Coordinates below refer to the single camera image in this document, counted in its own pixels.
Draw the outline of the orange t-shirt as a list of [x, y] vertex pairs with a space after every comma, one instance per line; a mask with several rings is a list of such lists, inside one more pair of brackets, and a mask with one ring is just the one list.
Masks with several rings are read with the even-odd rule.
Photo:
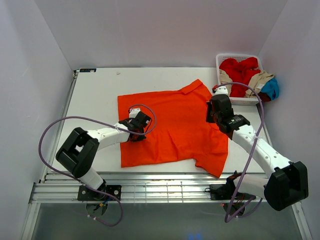
[[129, 108], [156, 116], [154, 130], [146, 139], [120, 144], [121, 167], [136, 167], [194, 159], [197, 168], [220, 177], [228, 157], [228, 137], [214, 123], [207, 123], [208, 88], [199, 79], [179, 90], [120, 95], [118, 117]]

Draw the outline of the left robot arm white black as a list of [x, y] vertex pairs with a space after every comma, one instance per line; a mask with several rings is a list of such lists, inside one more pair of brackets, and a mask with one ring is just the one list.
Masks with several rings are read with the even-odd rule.
[[105, 128], [72, 130], [55, 155], [55, 159], [73, 177], [89, 187], [88, 193], [100, 200], [106, 195], [105, 181], [92, 167], [97, 152], [111, 145], [139, 142], [145, 137], [145, 129], [152, 118], [139, 108], [134, 108], [129, 117]]

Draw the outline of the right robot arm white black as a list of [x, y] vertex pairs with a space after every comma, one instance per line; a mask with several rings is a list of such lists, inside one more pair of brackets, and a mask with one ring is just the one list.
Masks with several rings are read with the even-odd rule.
[[265, 199], [276, 211], [306, 199], [309, 196], [308, 170], [300, 161], [293, 162], [278, 153], [264, 139], [258, 138], [250, 122], [234, 114], [226, 94], [215, 94], [207, 102], [208, 123], [242, 147], [263, 169], [266, 178], [235, 172], [225, 184], [210, 189], [215, 200], [237, 199], [246, 194]]

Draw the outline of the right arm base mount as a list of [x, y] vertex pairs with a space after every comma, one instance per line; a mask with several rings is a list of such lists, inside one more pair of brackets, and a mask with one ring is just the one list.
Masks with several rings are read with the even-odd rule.
[[[204, 192], [209, 193], [211, 200], [230, 200], [237, 186], [234, 183], [234, 180], [239, 178], [241, 175], [241, 172], [235, 171], [233, 175], [226, 179], [226, 183], [210, 184], [209, 187], [204, 189]], [[254, 200], [256, 199], [256, 197], [251, 194], [242, 193], [239, 191], [235, 195], [236, 202], [242, 202], [244, 200], [249, 200], [250, 198], [253, 198]]]

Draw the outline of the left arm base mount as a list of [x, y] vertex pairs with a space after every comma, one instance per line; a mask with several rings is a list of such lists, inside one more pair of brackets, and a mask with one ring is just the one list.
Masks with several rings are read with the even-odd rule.
[[[106, 185], [106, 186], [99, 188], [98, 190], [101, 192], [105, 192], [109, 195], [112, 195], [112, 196], [116, 197], [118, 200], [121, 199], [121, 191], [122, 191], [121, 185]], [[81, 185], [78, 189], [77, 200], [78, 201], [102, 201], [102, 202], [104, 202], [107, 200], [113, 201], [114, 199], [110, 198], [109, 196], [106, 196], [105, 194], [90, 190], [84, 185]]]

